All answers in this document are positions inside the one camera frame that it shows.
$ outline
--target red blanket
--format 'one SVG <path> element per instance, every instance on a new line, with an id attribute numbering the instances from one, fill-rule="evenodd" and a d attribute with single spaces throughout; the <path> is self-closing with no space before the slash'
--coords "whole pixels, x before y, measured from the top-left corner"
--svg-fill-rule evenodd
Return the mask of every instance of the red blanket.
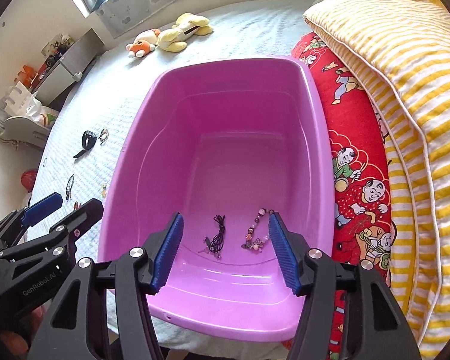
<path id="1" fill-rule="evenodd" d="M 350 264 L 368 259 L 389 283 L 390 249 L 396 231 L 390 213 L 385 137 L 378 114 L 356 78 L 315 33 L 303 36 L 292 56 L 311 70 L 327 121 L 335 180 L 331 257 Z M 344 293 L 337 291 L 331 360 L 338 359 L 340 352 L 344 308 Z M 283 344 L 290 348 L 291 343 Z"/>

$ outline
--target white bed sheet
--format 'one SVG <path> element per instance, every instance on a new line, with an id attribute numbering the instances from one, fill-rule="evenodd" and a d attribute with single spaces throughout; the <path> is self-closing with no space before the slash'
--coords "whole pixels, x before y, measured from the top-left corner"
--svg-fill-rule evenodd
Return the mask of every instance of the white bed sheet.
<path id="1" fill-rule="evenodd" d="M 210 59 L 249 55 L 290 55 L 300 37 L 311 29 L 302 13 L 307 1 L 249 1 L 213 9 L 203 14 L 214 26 L 213 34 L 188 40 L 179 54 L 157 49 L 143 59 L 129 59 L 125 42 L 103 54 L 83 79 L 75 95 L 69 96 L 53 127 L 43 152 L 31 203 L 52 192 L 65 197 L 68 178 L 75 174 L 72 198 L 63 207 L 28 230 L 28 239 L 48 233 L 49 227 L 73 210 L 75 201 L 84 203 L 101 195 L 101 185 L 110 185 L 116 161 L 132 121 L 155 79 L 164 71 Z M 77 161 L 85 130 L 97 135 L 107 128 L 109 138 L 99 142 Z M 77 260 L 97 260 L 101 222 L 77 242 Z M 107 298 L 109 328 L 116 329 L 115 300 Z M 279 343 L 247 343 L 210 337 L 154 318 L 158 341 L 172 349 L 234 359 L 280 359 L 287 351 Z"/>

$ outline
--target yellow and white striped blanket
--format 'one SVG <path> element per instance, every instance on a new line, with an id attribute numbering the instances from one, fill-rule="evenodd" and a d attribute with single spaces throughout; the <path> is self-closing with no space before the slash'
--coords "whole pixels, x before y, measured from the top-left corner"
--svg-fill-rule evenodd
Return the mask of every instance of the yellow and white striped blanket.
<path id="1" fill-rule="evenodd" d="M 450 14 L 439 0 L 325 0 L 304 17 L 386 122 L 391 288 L 433 358 L 450 338 Z"/>

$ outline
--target orange plush toy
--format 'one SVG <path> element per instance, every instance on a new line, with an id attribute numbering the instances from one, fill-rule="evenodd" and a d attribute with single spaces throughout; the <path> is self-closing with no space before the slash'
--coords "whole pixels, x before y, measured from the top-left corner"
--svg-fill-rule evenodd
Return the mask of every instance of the orange plush toy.
<path id="1" fill-rule="evenodd" d="M 128 58 L 141 58 L 155 50 L 159 34 L 160 30 L 157 28 L 138 34 L 135 41 L 125 47 L 128 51 Z"/>

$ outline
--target white wall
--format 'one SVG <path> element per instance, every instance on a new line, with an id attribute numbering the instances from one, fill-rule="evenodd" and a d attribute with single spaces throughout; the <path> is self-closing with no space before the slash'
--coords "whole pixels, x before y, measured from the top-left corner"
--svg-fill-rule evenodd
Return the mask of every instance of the white wall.
<path id="1" fill-rule="evenodd" d="M 40 51 L 57 33 L 78 38 L 93 28 L 110 49 L 140 31 L 174 21 L 183 12 L 198 13 L 241 1 L 248 0 L 180 0 L 113 39 L 96 14 L 85 18 L 72 0 L 13 0 L 0 18 L 0 98 L 24 64 L 41 66 L 44 58 Z M 0 143 L 0 219 L 22 201 L 25 189 L 20 174 L 36 167 L 40 156 L 33 149 L 14 151 Z"/>

